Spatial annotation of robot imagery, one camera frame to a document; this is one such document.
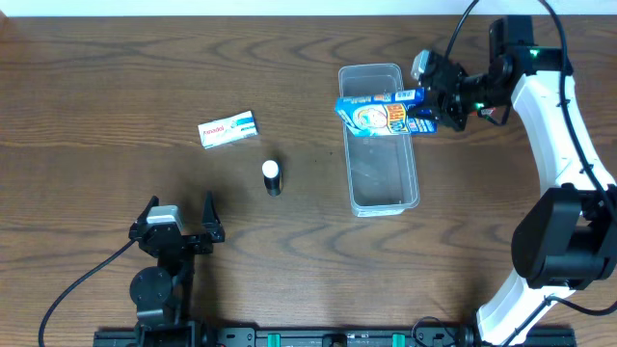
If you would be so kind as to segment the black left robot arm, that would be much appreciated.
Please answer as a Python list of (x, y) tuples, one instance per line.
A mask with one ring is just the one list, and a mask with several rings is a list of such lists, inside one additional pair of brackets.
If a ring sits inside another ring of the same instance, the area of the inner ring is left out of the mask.
[(136, 305), (138, 347), (215, 346), (216, 333), (189, 317), (195, 257), (211, 254), (226, 234), (216, 212), (213, 195), (205, 197), (201, 225), (204, 232), (184, 235), (176, 205), (161, 205), (152, 197), (129, 229), (128, 237), (157, 260), (141, 270), (129, 286)]

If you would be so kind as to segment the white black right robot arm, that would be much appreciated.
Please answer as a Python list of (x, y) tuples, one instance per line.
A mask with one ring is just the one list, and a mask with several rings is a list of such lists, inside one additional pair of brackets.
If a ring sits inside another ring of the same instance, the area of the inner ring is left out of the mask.
[(470, 114), (516, 113), (532, 148), (541, 196), (516, 227), (513, 269), (461, 330), (462, 346), (514, 346), (555, 305), (616, 266), (616, 182), (600, 160), (578, 109), (565, 43), (535, 42), (527, 15), (490, 27), (490, 66), (469, 75), (447, 54), (418, 53), (412, 75), (425, 90), (416, 117), (461, 131)]

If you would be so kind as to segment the blue Kool Fever box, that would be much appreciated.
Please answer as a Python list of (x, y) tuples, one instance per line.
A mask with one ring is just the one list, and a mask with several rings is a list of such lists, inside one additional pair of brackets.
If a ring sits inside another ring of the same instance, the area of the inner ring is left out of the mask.
[(433, 120), (407, 118), (407, 110), (423, 106), (424, 99), (423, 88), (347, 96), (336, 101), (335, 113), (356, 137), (434, 134), (438, 126)]

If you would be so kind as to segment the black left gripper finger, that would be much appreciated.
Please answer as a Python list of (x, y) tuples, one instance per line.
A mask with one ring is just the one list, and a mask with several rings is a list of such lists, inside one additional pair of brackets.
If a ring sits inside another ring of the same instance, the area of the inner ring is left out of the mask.
[(145, 209), (137, 217), (137, 219), (135, 221), (135, 225), (138, 226), (138, 227), (146, 225), (148, 223), (147, 222), (147, 217), (148, 217), (148, 214), (149, 214), (150, 210), (153, 207), (158, 206), (158, 205), (159, 205), (159, 198), (156, 197), (156, 196), (152, 196), (150, 198), (150, 200), (148, 201)]
[(214, 205), (213, 194), (208, 191), (205, 196), (203, 212), (201, 216), (201, 225), (210, 234), (221, 234), (222, 223)]

